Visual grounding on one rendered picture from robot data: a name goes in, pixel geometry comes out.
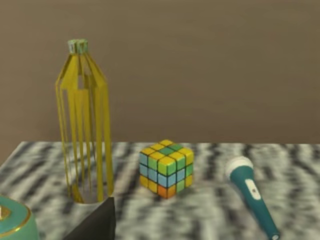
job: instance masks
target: microphone button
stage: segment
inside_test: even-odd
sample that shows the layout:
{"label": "microphone button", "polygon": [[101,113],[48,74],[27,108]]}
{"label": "microphone button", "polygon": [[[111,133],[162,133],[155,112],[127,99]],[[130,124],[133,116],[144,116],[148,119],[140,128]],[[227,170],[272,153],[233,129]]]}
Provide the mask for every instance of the microphone button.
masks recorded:
{"label": "microphone button", "polygon": [[252,179],[246,179],[245,180],[245,184],[248,187],[253,199],[261,200],[262,197],[261,197],[261,195],[260,195],[260,193],[259,193],[259,191],[258,191],[258,189],[256,187],[255,182]]}

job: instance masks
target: puzzle cube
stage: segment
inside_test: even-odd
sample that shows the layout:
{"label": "puzzle cube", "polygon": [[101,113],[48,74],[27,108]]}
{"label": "puzzle cube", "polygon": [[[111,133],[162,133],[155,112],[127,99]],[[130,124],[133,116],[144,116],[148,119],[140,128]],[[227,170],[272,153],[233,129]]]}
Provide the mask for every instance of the puzzle cube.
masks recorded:
{"label": "puzzle cube", "polygon": [[193,167],[191,149],[163,140],[140,152],[140,184],[167,199],[192,184]]}

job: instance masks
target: marble tabletop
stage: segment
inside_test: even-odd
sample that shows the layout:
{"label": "marble tabletop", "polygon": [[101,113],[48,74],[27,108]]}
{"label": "marble tabletop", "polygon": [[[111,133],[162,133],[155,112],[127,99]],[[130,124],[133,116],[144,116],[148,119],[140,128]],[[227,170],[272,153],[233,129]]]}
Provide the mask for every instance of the marble tabletop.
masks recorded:
{"label": "marble tabletop", "polygon": [[[194,182],[170,199],[139,184],[139,151],[151,143],[112,145],[116,240],[264,240],[265,234],[224,178],[225,162],[246,156],[282,240],[320,236],[320,145],[198,143]],[[41,240],[62,240],[99,204],[67,197],[60,142],[22,142],[0,167],[0,194],[27,204]]]}

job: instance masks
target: brown background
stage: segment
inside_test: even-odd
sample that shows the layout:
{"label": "brown background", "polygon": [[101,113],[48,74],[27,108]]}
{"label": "brown background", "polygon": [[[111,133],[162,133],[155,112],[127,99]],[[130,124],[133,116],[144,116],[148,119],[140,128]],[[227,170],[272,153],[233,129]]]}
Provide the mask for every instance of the brown background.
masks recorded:
{"label": "brown background", "polygon": [[319,0],[1,0],[0,162],[60,139],[73,38],[109,78],[115,141],[319,143],[319,26]]}

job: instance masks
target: teal container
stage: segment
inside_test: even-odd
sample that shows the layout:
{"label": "teal container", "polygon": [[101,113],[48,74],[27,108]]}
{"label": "teal container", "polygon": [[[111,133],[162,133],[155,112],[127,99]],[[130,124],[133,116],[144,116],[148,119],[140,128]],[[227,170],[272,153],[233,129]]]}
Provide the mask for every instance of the teal container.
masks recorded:
{"label": "teal container", "polygon": [[0,240],[40,240],[36,220],[31,210],[0,195]]}
{"label": "teal container", "polygon": [[248,165],[240,165],[230,173],[229,178],[242,193],[244,200],[252,210],[261,228],[265,231],[268,239],[279,240],[280,233],[254,182],[253,168]]}

